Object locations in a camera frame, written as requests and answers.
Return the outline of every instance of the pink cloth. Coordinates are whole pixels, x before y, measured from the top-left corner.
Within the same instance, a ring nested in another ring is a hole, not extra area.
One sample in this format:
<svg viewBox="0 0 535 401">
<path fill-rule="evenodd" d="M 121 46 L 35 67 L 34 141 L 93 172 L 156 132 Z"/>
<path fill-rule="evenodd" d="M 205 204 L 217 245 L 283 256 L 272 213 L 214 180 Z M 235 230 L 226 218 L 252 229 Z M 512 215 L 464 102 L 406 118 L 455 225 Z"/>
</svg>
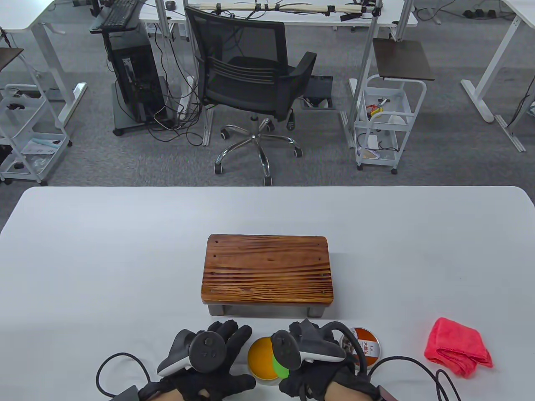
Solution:
<svg viewBox="0 0 535 401">
<path fill-rule="evenodd" d="M 491 355 L 483 344 L 481 334 L 446 318 L 439 318 L 435 322 L 424 356 L 465 379 L 476 371 L 477 364 L 493 367 Z"/>
</svg>

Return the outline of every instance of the white utility cart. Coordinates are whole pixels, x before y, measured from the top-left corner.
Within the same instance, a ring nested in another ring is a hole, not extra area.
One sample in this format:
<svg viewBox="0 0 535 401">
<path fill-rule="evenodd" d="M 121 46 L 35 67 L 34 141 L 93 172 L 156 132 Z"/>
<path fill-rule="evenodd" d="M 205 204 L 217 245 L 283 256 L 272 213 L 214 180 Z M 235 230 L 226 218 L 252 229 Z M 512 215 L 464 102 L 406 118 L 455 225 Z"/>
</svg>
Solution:
<svg viewBox="0 0 535 401">
<path fill-rule="evenodd" d="M 397 174 L 398 163 L 427 93 L 424 81 L 433 81 L 434 75 L 422 44 L 417 41 L 374 38 L 373 50 L 378 75 L 363 82 L 356 102 L 357 169 L 363 170 L 364 164 L 390 166 L 392 174 Z M 380 80 L 388 87 L 378 87 Z M 413 107 L 406 92 L 409 84 L 419 87 Z"/>
<path fill-rule="evenodd" d="M 420 80 L 384 78 L 385 81 L 399 83 L 398 87 L 370 86 L 370 81 L 378 79 L 383 78 L 379 75 L 368 78 L 358 105 L 358 118 L 355 121 L 357 169 L 362 170 L 363 164 L 375 164 L 390 166 L 392 174 L 397 174 L 398 163 L 424 101 L 427 85 Z M 414 111 L 404 89 L 406 83 L 415 83 L 421 87 Z M 401 146 L 398 144 L 398 133 L 402 135 Z"/>
<path fill-rule="evenodd" d="M 12 179 L 35 180 L 47 185 L 46 176 L 67 146 L 72 146 L 67 132 L 48 101 L 37 77 L 22 56 L 22 49 L 0 49 L 0 71 L 18 58 L 32 77 L 40 96 L 25 92 L 35 86 L 9 84 L 0 97 L 0 117 L 7 115 L 10 125 L 0 125 L 0 144 L 9 145 L 12 152 L 0 165 L 0 181 L 10 184 Z M 61 133 L 34 131 L 45 113 L 51 113 Z"/>
</svg>

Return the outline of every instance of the hand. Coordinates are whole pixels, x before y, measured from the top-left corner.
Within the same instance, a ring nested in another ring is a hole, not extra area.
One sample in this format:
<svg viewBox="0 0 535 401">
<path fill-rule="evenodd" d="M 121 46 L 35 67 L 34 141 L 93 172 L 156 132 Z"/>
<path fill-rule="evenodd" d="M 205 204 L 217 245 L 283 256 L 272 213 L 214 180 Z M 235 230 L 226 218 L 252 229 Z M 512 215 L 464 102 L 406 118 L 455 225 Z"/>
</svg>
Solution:
<svg viewBox="0 0 535 401">
<path fill-rule="evenodd" d="M 206 392 L 210 401 L 221 401 L 230 395 L 251 390 L 256 385 L 256 380 L 251 375 L 233 376 L 230 374 L 232 364 L 253 333 L 251 327 L 238 328 L 234 320 L 228 320 L 225 323 L 213 323 L 208 331 L 217 332 L 227 344 L 227 356 L 223 364 L 211 373 L 182 369 L 160 381 L 160 383 L 172 384 L 182 394 L 185 401 L 206 399 Z"/>
<path fill-rule="evenodd" d="M 338 344 L 332 332 L 327 333 L 324 339 Z M 328 396 L 327 389 L 331 392 L 337 389 L 337 386 L 330 387 L 331 383 L 338 383 L 347 389 L 359 391 L 363 393 L 363 396 L 368 395 L 373 400 L 380 398 L 379 390 L 369 380 L 355 376 L 355 362 L 350 355 L 342 362 L 314 361 L 309 363 L 304 361 L 298 370 L 290 371 L 288 378 L 279 383 L 279 389 L 290 397 L 300 397 L 302 400 L 306 396 L 318 401 L 331 401 L 333 397 Z"/>
</svg>

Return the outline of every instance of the black chair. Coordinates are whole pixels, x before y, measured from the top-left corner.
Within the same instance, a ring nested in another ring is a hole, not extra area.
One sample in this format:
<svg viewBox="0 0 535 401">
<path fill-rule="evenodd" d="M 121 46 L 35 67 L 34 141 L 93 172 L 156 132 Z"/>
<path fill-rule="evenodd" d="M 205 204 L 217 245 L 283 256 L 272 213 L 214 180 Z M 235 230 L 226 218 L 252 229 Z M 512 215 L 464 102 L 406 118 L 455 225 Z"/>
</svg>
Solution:
<svg viewBox="0 0 535 401">
<path fill-rule="evenodd" d="M 272 135 L 275 128 L 269 118 L 262 122 L 258 114 L 267 114 L 277 121 L 288 118 L 293 102 L 302 96 L 316 61 L 316 54 L 307 52 L 294 68 L 288 65 L 286 35 L 282 22 L 227 18 L 186 7 L 186 15 L 196 39 L 199 65 L 198 96 L 203 105 L 224 104 L 253 112 L 254 127 L 246 130 L 234 125 L 221 129 L 221 137 L 230 132 L 248 138 L 225 149 L 216 159 L 215 172 L 221 174 L 223 158 L 238 148 L 252 143 L 264 169 L 264 185 L 272 183 L 268 158 L 260 141 L 282 140 L 294 146 L 294 156 L 303 152 L 287 136 Z"/>
</svg>

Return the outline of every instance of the white cart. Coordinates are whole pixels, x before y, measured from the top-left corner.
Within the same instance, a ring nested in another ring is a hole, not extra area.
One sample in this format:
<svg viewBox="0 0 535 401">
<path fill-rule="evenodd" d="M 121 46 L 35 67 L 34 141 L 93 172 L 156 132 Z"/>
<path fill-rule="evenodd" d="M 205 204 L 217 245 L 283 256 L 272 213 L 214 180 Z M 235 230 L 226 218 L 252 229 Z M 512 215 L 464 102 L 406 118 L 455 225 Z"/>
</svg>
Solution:
<svg viewBox="0 0 535 401">
<path fill-rule="evenodd" d="M 12 179 L 35 180 L 40 185 L 46 186 L 45 178 L 48 172 L 65 148 L 72 146 L 72 142 L 46 98 L 37 77 L 26 64 L 24 57 L 20 53 L 16 55 L 13 50 L 21 51 L 21 49 L 2 49 L 1 51 L 10 51 L 12 55 L 7 55 L 8 58 L 11 60 L 19 58 L 23 62 L 41 96 L 32 98 L 22 94 L 21 91 L 27 89 L 28 85 L 10 84 L 6 85 L 2 97 L 0 97 L 0 115 L 7 114 L 12 125 L 9 127 L 10 129 L 0 126 L 0 144 L 9 145 L 13 149 L 0 165 L 0 181 L 10 184 Z M 53 115 L 54 122 L 57 127 L 60 127 L 61 134 L 33 130 L 46 112 Z M 35 153 L 35 151 L 32 154 L 23 154 L 23 150 L 28 144 L 45 146 L 48 151 L 41 154 Z"/>
<path fill-rule="evenodd" d="M 397 88 L 371 87 L 373 80 L 398 82 Z M 411 109 L 409 99 L 404 90 L 406 83 L 414 83 L 421 87 L 418 103 Z M 358 103 L 358 117 L 355 121 L 355 157 L 357 169 L 362 170 L 363 164 L 374 164 L 392 167 L 392 174 L 398 173 L 398 163 L 409 139 L 410 132 L 427 92 L 425 82 L 413 79 L 381 78 L 372 75 L 368 78 Z M 370 116 L 372 106 L 387 99 L 378 111 Z M 401 146 L 398 145 L 398 135 L 402 135 Z"/>
</svg>

